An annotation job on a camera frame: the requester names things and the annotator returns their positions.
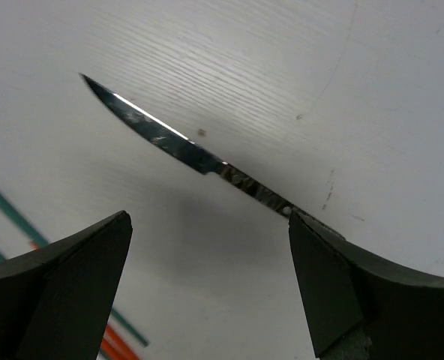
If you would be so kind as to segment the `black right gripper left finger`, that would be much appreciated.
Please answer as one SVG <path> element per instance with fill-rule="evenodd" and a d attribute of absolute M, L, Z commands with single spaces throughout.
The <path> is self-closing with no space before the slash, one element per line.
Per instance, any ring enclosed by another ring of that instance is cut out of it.
<path fill-rule="evenodd" d="M 132 232 L 119 211 L 0 262 L 0 359 L 96 359 Z"/>

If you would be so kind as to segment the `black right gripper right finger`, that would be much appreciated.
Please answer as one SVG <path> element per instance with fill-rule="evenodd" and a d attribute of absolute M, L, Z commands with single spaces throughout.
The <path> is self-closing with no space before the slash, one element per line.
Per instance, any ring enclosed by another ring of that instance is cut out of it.
<path fill-rule="evenodd" d="M 317 359 L 444 359 L 444 277 L 377 256 L 300 211 L 289 243 Z"/>

